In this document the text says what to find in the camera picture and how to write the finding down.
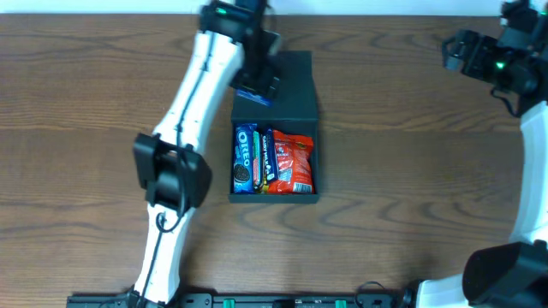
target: wooden table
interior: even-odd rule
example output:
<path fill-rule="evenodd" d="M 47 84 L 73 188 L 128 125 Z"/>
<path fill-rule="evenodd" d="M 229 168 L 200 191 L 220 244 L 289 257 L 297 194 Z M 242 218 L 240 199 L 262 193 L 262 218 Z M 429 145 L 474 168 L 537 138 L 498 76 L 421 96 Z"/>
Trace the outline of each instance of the wooden table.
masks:
<path fill-rule="evenodd" d="M 188 15 L 0 15 L 0 306 L 62 307 L 140 273 L 147 214 L 131 152 L 170 106 L 193 47 Z M 231 92 L 185 281 L 219 292 L 352 292 L 462 271 L 503 244 L 522 169 L 519 122 L 489 86 L 442 68 L 459 28 L 496 19 L 277 18 L 313 50 L 323 195 L 229 204 Z"/>

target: red snack bag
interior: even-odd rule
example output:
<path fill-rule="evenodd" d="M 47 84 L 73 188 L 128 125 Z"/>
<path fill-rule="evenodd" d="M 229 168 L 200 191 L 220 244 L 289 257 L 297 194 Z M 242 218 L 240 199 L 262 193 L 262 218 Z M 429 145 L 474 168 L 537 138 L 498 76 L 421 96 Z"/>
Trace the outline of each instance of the red snack bag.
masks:
<path fill-rule="evenodd" d="M 268 186 L 268 193 L 314 193 L 310 154 L 311 137 L 289 135 L 272 130 L 278 166 L 278 179 Z"/>

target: open box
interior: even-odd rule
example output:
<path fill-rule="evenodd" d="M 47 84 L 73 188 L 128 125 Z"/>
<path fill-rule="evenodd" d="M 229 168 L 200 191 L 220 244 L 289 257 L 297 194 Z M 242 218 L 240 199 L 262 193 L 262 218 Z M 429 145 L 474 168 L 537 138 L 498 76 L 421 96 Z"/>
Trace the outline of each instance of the open box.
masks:
<path fill-rule="evenodd" d="M 262 133 L 268 127 L 283 133 L 312 137 L 313 152 L 310 156 L 314 194 L 242 194 L 234 193 L 234 175 L 230 172 L 231 203 L 291 203 L 313 204 L 319 200 L 319 144 L 318 105 L 312 77 L 312 53 L 310 51 L 285 51 L 277 57 L 280 84 L 271 107 L 256 103 L 235 94 L 232 108 L 232 148 L 230 166 L 234 162 L 235 126 L 256 123 Z"/>

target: white wall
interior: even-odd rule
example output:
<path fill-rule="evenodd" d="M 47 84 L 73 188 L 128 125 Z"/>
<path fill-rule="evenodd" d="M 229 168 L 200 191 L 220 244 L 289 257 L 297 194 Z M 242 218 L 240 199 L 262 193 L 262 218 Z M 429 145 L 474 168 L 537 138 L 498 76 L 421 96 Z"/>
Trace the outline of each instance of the white wall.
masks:
<path fill-rule="evenodd" d="M 207 0 L 0 0 L 0 13 L 196 13 Z M 501 0 L 270 0 L 279 15 L 498 15 Z"/>

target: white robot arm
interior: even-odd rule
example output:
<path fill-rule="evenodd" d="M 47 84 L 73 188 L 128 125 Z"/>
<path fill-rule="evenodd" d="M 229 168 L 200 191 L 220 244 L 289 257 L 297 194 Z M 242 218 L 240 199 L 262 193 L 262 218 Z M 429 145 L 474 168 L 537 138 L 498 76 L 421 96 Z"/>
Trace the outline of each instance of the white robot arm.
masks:
<path fill-rule="evenodd" d="M 137 306 L 144 302 L 167 304 L 176 295 L 188 225 L 211 179 L 202 156 L 224 92 L 230 85 L 245 83 L 248 90 L 255 86 L 260 94 L 262 85 L 253 81 L 269 78 L 264 76 L 265 68 L 259 67 L 267 65 L 265 57 L 275 52 L 279 37 L 260 28 L 266 1 L 244 4 L 247 7 L 213 1 L 203 8 L 202 29 L 196 34 L 194 53 L 173 104 L 152 137 L 140 135 L 135 141 L 149 213 L 145 258 L 133 290 L 139 295 Z M 261 48 L 265 41 L 268 48 Z M 176 161 L 185 169 L 178 169 Z"/>
<path fill-rule="evenodd" d="M 492 83 L 495 98 L 500 98 L 495 91 L 520 95 L 517 111 L 502 98 L 510 114 L 521 118 L 525 148 L 520 207 L 510 244 L 476 252 L 464 274 L 423 281 L 417 308 L 536 307 L 546 300 L 537 293 L 548 290 L 535 284 L 545 279 L 540 278 L 546 275 L 543 266 L 548 269 L 543 261 L 548 242 L 548 84 L 544 80 L 548 58 L 539 53 L 545 48 L 540 42 L 547 34 L 548 19 L 526 0 L 504 4 L 502 17 L 506 28 L 498 41 L 471 31 L 460 31 L 446 41 L 444 48 L 447 44 L 453 48 L 444 50 L 444 65 L 448 69 L 463 65 L 463 74 Z M 499 268 L 489 269 L 489 263 Z"/>

